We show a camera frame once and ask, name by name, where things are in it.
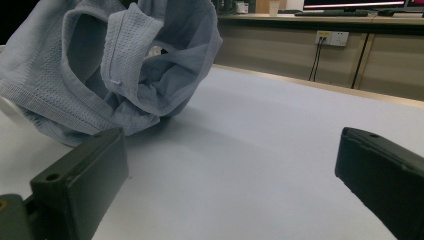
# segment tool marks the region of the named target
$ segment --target wall outlet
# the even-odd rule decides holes
[[[330,45],[344,47],[346,46],[348,36],[348,32],[333,32],[331,34]]]
[[[323,45],[330,45],[330,39],[331,39],[332,32],[331,31],[317,31],[317,36],[315,37],[315,44],[320,43],[320,38]]]

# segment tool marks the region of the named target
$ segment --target white table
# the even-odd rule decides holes
[[[0,110],[0,194],[28,197],[70,148]],[[214,67],[181,115],[127,139],[131,178],[94,239],[394,239],[334,175],[345,126],[424,155],[421,102]]]

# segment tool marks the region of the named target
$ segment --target wooden cabinet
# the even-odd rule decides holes
[[[349,32],[345,47],[323,46],[311,80],[424,101],[424,19],[221,17],[216,64],[309,80],[317,30]]]
[[[256,13],[269,13],[270,0],[256,0]],[[280,0],[280,9],[286,8],[286,0]]]

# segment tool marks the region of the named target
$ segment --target crumpled fabric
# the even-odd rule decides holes
[[[70,146],[131,135],[183,110],[221,43],[210,0],[41,0],[0,54],[0,96]]]

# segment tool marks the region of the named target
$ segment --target computer screen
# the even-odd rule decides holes
[[[354,11],[355,9],[395,8],[404,5],[405,0],[304,0],[303,10],[344,9],[345,11]]]

